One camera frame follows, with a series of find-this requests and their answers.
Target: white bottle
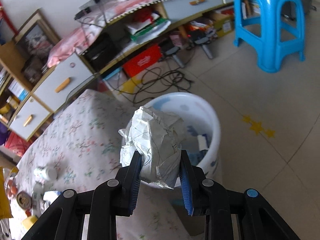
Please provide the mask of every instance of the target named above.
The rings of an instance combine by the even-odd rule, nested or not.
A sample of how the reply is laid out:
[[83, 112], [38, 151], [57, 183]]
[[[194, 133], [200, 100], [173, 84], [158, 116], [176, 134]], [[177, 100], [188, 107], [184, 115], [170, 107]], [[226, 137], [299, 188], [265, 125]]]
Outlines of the white bottle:
[[58, 177], [56, 169], [50, 166], [36, 167], [33, 174], [46, 181], [53, 181]]
[[36, 182], [33, 185], [32, 189], [32, 210], [31, 210], [31, 215], [40, 217], [41, 212], [40, 212], [40, 199], [43, 199], [43, 192], [44, 188], [43, 185], [39, 182]]

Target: purple object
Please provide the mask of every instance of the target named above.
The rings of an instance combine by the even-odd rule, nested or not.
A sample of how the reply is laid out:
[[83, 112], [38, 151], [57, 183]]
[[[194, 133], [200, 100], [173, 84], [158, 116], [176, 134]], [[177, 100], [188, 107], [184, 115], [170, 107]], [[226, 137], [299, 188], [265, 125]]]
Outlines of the purple object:
[[8, 128], [0, 123], [0, 145], [3, 145], [7, 138], [9, 137], [9, 131], [8, 131]]

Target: red cloth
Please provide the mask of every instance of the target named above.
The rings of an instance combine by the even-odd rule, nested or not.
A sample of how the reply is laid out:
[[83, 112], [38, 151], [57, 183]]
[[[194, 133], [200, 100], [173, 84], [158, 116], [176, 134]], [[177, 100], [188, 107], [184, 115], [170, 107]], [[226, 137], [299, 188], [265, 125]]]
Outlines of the red cloth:
[[146, 20], [150, 20], [153, 22], [152, 10], [150, 8], [142, 8], [139, 11], [136, 11], [132, 21], [133, 22], [145, 22]]
[[11, 132], [9, 135], [9, 138], [4, 144], [4, 147], [14, 152], [19, 157], [22, 157], [25, 152], [28, 150], [28, 148], [31, 146], [32, 142], [25, 141], [20, 136], [18, 136], [16, 133]]

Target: red box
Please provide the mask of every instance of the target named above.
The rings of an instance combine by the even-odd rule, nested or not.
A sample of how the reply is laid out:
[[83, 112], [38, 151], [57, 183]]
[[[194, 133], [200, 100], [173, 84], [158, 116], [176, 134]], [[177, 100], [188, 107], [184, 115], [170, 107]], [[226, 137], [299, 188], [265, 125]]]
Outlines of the red box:
[[130, 59], [122, 66], [122, 68], [130, 77], [134, 77], [142, 70], [158, 62], [160, 58], [161, 52], [158, 45], [156, 44], [146, 49], [144, 52], [140, 53], [134, 58]]

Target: red pole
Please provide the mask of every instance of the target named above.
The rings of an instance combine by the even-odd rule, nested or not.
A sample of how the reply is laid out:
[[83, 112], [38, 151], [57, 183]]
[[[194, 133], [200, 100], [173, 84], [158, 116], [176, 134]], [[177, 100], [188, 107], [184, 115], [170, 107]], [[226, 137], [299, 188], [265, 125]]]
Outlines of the red pole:
[[17, 29], [13, 26], [13, 23], [11, 22], [11, 20], [9, 19], [8, 15], [6, 14], [4, 7], [2, 5], [2, 2], [0, 1], [0, 7], [2, 10], [2, 14], [3, 14], [3, 18], [6, 21], [7, 25], [10, 27], [10, 29], [14, 32], [15, 35], [18, 34]]

